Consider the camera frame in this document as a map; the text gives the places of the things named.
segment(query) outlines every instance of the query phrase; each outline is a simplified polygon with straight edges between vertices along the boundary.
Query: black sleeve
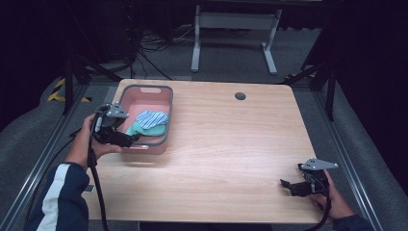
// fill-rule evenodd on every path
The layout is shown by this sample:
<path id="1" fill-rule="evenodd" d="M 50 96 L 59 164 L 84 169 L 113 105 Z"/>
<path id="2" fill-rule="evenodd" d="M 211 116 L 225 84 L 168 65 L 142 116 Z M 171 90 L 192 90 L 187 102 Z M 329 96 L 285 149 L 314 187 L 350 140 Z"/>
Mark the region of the black sleeve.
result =
<path id="1" fill-rule="evenodd" d="M 336 219 L 333 222 L 333 229 L 337 231 L 373 231 L 368 220 L 358 215 Z"/>
<path id="2" fill-rule="evenodd" d="M 81 196 L 88 184 L 87 173 L 77 164 L 52 168 L 25 230 L 88 230 L 88 206 Z"/>

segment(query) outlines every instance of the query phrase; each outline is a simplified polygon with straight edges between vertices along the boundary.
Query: wire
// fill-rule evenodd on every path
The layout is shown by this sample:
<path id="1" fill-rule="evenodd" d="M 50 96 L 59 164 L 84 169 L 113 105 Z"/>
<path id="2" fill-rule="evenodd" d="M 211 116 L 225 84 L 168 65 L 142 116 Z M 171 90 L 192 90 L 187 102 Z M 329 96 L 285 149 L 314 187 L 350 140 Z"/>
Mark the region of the wire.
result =
<path id="1" fill-rule="evenodd" d="M 94 135 L 95 127 L 96 127 L 96 122 L 98 118 L 102 116 L 102 112 L 100 111 L 100 109 L 101 108 L 99 108 L 98 111 L 95 113 L 95 116 L 92 121 L 92 125 L 90 127 L 89 145 L 88 145 L 88 167 L 90 168 L 90 171 L 92 172 L 93 181 L 95 183 L 96 192 L 98 194 L 103 229 L 105 231 L 109 231 L 108 222 L 106 220 L 105 200 L 103 199 L 101 184 L 99 181 L 98 172 L 96 171 L 96 156 L 95 156 L 95 152 L 92 149 L 92 141 L 93 141 L 93 135 Z"/>
<path id="2" fill-rule="evenodd" d="M 312 174 L 309 173 L 305 173 L 306 174 L 306 180 L 309 182 L 318 182 L 322 187 L 323 187 L 323 191 L 324 191 L 324 196 L 326 196 L 326 207 L 324 208 L 324 214 L 323 217 L 321 218 L 321 221 L 316 224 L 315 226 L 313 226 L 312 228 L 306 229 L 305 231 L 315 231 L 320 229 L 324 223 L 326 223 L 327 218 L 329 217 L 329 212 L 331 209 L 331 199 L 329 196 L 329 191 L 326 189 L 326 187 L 323 185 L 323 183 L 321 181 L 319 181 L 318 178 L 316 178 L 315 176 L 313 176 Z"/>

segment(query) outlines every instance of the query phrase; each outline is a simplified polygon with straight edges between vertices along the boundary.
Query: person's hand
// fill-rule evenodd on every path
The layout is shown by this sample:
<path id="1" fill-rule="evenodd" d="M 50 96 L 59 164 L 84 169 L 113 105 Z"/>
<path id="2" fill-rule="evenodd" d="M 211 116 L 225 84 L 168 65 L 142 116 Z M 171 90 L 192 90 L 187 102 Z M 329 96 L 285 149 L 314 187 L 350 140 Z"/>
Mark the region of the person's hand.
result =
<path id="1" fill-rule="evenodd" d="M 65 158 L 66 162 L 76 163 L 82 167 L 88 166 L 88 145 L 90 127 L 94 115 L 89 115 L 84 119 L 81 131 L 76 135 L 74 143 Z M 108 153 L 121 153 L 122 148 L 118 145 L 101 144 L 96 139 L 92 141 L 92 148 L 95 152 L 96 160 Z"/>
<path id="2" fill-rule="evenodd" d="M 329 196 L 331 199 L 331 210 L 329 212 L 329 217 L 332 219 L 340 219 L 349 216 L 353 216 L 354 212 L 351 210 L 350 206 L 345 201 L 344 197 L 340 194 L 337 190 L 336 185 L 333 182 L 329 172 L 325 169 L 324 173 L 327 176 L 329 186 Z M 322 194 L 311 194 L 309 195 L 312 198 L 312 202 L 315 206 L 319 207 L 319 205 L 325 208 L 326 206 L 326 197 Z"/>

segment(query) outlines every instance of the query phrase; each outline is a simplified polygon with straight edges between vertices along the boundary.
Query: black cable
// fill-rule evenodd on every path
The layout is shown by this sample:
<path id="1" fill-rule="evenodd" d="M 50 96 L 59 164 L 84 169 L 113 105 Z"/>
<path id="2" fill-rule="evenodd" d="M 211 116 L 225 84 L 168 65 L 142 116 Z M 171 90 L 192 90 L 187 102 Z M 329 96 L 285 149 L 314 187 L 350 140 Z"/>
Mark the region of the black cable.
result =
<path id="1" fill-rule="evenodd" d="M 96 127 L 96 122 L 98 118 L 102 116 L 101 112 L 98 110 L 96 112 L 92 125 L 90 127 L 90 133 L 89 133 L 89 145 L 88 145 L 88 167 L 90 168 L 90 171 L 92 172 L 93 176 L 93 181 L 95 183 L 95 188 L 96 192 L 98 193 L 98 199 L 99 199 L 99 206 L 101 209 L 101 218 L 102 218 L 102 225 L 103 229 L 105 231 L 109 231 L 108 229 L 108 222 L 106 220 L 106 209 L 105 209 L 105 200 L 103 199 L 103 194 L 102 194 L 102 189 L 99 181 L 99 176 L 98 172 L 96 171 L 96 155 L 95 152 L 92 149 L 92 140 L 93 140 L 93 135 Z"/>
<path id="2" fill-rule="evenodd" d="M 73 133 L 70 135 L 70 137 L 72 137 L 73 134 L 78 133 L 80 130 L 81 130 L 81 129 L 79 129 L 79 130 L 73 132 Z M 45 168 L 44 173 L 43 173 L 43 174 L 41 175 L 41 177 L 39 178 L 39 181 L 38 181 L 38 183 L 37 183 L 37 185 L 36 185 L 36 188 L 34 189 L 33 195 L 31 196 L 31 199 L 30 199 L 30 205 L 29 205 L 29 207 L 28 207 L 28 211 L 27 211 L 26 218 L 25 218 L 25 221 L 24 221 L 24 229 L 26 229 L 27 222 L 28 222 L 28 220 L 29 220 L 29 218 L 30 218 L 30 215 L 31 215 L 31 210 L 33 209 L 34 199 L 36 198 L 36 194 L 37 194 L 37 192 L 38 192 L 39 185 L 40 185 L 40 183 L 42 182 L 42 180 L 43 180 L 43 178 L 44 178 L 44 176 L 45 176 L 45 173 L 46 173 L 46 172 L 48 171 L 48 169 L 51 167 L 51 164 L 55 161 L 55 159 L 58 157 L 58 155 L 64 150 L 64 148 L 66 148 L 70 143 L 72 143 L 72 141 L 74 141 L 74 138 L 72 138 L 70 141 L 68 141 L 68 142 L 54 155 L 54 157 L 52 158 L 52 160 L 47 164 L 47 167 Z"/>
<path id="3" fill-rule="evenodd" d="M 313 226 L 312 228 L 305 230 L 305 231 L 315 231 L 315 230 L 319 230 L 324 225 L 324 223 L 326 223 L 329 217 L 330 209 L 331 209 L 331 199 L 329 196 L 329 190 L 326 189 L 326 187 L 323 185 L 323 183 L 319 181 L 319 179 L 314 177 L 312 174 L 308 174 L 307 177 L 309 179 L 312 179 L 315 182 L 318 182 L 323 187 L 323 191 L 324 191 L 323 195 L 326 196 L 326 207 L 324 208 L 323 217 L 321 218 L 320 222 L 316 224 L 315 226 Z"/>

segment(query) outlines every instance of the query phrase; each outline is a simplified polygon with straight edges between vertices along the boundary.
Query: wooden table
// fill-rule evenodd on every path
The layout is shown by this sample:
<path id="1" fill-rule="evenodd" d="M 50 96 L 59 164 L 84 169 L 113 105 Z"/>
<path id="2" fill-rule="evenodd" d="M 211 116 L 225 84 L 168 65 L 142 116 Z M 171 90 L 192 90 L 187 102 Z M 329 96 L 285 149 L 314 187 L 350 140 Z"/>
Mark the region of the wooden table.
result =
<path id="1" fill-rule="evenodd" d="M 309 198 L 291 196 L 279 181 L 303 182 L 296 165 L 315 157 L 290 87 L 123 80 L 114 101 L 131 84 L 173 88 L 168 147 L 161 155 L 115 153 L 98 161 L 108 219 L 320 221 Z M 89 217 L 100 219 L 96 192 L 84 198 Z"/>

